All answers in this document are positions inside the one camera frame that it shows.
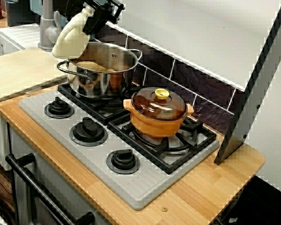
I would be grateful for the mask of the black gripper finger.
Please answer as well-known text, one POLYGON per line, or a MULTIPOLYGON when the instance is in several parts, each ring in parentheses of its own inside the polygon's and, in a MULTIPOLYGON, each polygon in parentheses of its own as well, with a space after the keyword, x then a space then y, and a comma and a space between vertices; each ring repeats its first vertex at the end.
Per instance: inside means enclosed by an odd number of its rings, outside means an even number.
POLYGON ((84 9, 84 4, 84 0, 67 0, 65 17, 67 19, 72 19, 84 9))
POLYGON ((103 14, 94 14, 89 17, 84 25, 82 31, 86 35, 97 34, 107 22, 107 16, 103 14))

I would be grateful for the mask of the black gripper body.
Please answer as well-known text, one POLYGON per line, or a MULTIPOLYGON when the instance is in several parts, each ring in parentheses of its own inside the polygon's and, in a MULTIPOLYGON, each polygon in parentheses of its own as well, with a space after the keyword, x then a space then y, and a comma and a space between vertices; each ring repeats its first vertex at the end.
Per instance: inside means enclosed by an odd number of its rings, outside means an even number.
POLYGON ((88 21, 118 23, 120 14, 125 10, 125 5, 118 0, 107 0, 104 4, 97 0, 86 0, 85 3, 94 9, 94 13, 88 21))

